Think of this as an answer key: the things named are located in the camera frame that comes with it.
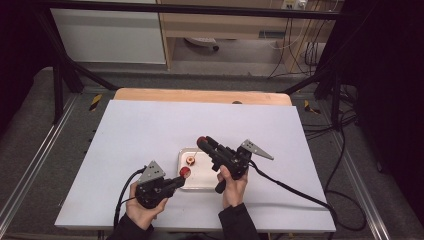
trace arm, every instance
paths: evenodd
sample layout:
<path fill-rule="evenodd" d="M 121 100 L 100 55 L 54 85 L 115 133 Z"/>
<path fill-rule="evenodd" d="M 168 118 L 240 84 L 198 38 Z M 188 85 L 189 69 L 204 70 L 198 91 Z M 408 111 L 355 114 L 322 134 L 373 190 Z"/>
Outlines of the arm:
<path fill-rule="evenodd" d="M 167 198 L 163 199 L 158 206 L 153 209 L 146 209 L 141 206 L 135 199 L 135 191 L 137 183 L 131 184 L 130 199 L 126 202 L 127 212 L 119 221 L 118 226 L 114 229 L 108 240 L 145 240 L 148 239 L 154 228 L 151 225 L 153 219 L 165 210 Z"/>
<path fill-rule="evenodd" d="M 218 180 L 226 180 L 222 205 L 218 214 L 226 240 L 259 240 L 258 232 L 243 203 L 247 185 L 247 171 L 239 180 L 233 180 L 225 166 L 221 166 Z"/>

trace white table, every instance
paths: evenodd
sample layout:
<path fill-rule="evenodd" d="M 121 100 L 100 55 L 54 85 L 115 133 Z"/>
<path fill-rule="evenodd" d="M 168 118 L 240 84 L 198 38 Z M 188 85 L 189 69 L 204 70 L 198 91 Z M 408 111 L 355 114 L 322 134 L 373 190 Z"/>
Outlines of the white table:
<path fill-rule="evenodd" d="M 261 170 L 326 201 L 295 107 L 112 100 L 55 225 L 111 229 L 128 177 L 151 160 L 166 177 L 176 177 L 179 151 L 196 147 L 203 135 L 233 149 L 249 138 L 275 157 L 270 161 L 253 155 Z M 213 191 L 179 189 L 153 225 L 163 231 L 220 230 L 221 197 Z M 262 178 L 253 168 L 244 201 L 260 232 L 335 231 L 327 209 Z"/>

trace black jacket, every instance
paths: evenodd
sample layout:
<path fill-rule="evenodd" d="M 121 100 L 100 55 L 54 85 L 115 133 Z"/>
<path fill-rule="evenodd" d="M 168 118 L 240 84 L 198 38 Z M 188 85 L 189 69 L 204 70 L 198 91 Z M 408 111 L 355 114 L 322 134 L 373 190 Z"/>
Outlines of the black jacket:
<path fill-rule="evenodd" d="M 259 240 L 255 225 L 244 203 L 228 207 L 218 214 L 226 240 Z M 153 232 L 150 225 L 145 231 L 125 214 L 108 240 L 147 240 Z"/>

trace gray floor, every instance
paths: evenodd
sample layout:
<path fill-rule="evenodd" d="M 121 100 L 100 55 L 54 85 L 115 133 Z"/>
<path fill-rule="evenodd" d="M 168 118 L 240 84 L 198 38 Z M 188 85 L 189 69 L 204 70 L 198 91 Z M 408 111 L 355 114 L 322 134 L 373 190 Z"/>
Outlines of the gray floor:
<path fill-rule="evenodd" d="M 99 73 L 107 80 L 125 87 L 146 88 L 186 88 L 213 90 L 240 90 L 275 92 L 300 81 L 304 74 L 266 79 L 279 60 L 278 50 L 273 49 L 272 42 L 219 40 L 220 50 L 192 46 L 184 40 L 177 41 L 173 69 L 145 70 L 135 69 L 122 73 Z M 277 73 L 285 73 L 279 67 Z M 52 239 L 60 236 L 91 236 L 92 231 L 69 231 L 54 227 L 54 221 L 60 211 L 59 203 L 66 198 L 72 181 L 76 176 L 84 151 L 89 148 L 89 139 L 94 136 L 107 102 L 113 92 L 105 92 L 96 111 L 88 111 L 95 92 L 96 84 L 86 80 L 90 87 L 78 96 L 75 108 L 63 131 L 46 158 L 26 198 L 11 222 L 7 236 L 17 233 L 49 234 Z M 292 96 L 293 104 L 298 107 L 302 123 L 326 124 L 322 114 L 306 112 L 304 100 L 316 102 L 311 92 L 315 85 L 310 85 L 300 93 Z M 4 206 L 13 189 L 24 174 L 32 157 L 35 155 L 43 138 L 48 133 L 53 119 L 52 77 L 48 71 L 41 72 L 35 80 L 23 107 L 15 115 L 8 131 L 0 139 L 0 170 L 3 181 L 0 182 L 0 206 Z M 390 175 L 380 174 L 376 170 L 372 153 L 360 127 L 350 125 L 346 129 L 346 143 L 358 170 L 376 204 L 392 239 L 424 239 L 423 227 L 409 208 L 401 192 Z M 309 141 L 318 175 L 325 184 L 338 157 L 335 140 L 331 134 Z M 339 190 L 356 198 L 351 181 L 345 169 L 340 167 L 330 189 Z M 349 226 L 358 226 L 361 222 L 359 211 L 348 201 L 336 196 L 328 196 L 342 222 Z M 193 234 L 156 233 L 153 239 L 188 239 Z M 196 234 L 201 239 L 209 239 L 204 234 Z M 219 233 L 213 236 L 221 238 Z M 297 239 L 322 239 L 322 234 L 295 235 Z M 293 239 L 288 234 L 273 234 L 273 239 Z M 337 228 L 335 239 L 373 239 L 369 227 L 360 232 Z"/>

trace square plate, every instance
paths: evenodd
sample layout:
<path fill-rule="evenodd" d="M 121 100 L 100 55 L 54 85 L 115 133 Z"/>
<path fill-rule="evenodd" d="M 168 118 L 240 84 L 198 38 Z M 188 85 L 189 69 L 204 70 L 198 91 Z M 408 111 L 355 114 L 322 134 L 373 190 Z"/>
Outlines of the square plate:
<path fill-rule="evenodd" d="M 189 166 L 186 162 L 188 157 L 195 156 L 195 162 Z M 187 178 L 181 189 L 185 190 L 214 190 L 218 184 L 216 175 L 218 172 L 212 170 L 212 159 L 199 148 L 183 148 L 178 154 L 177 173 L 182 167 L 189 167 L 191 175 Z"/>

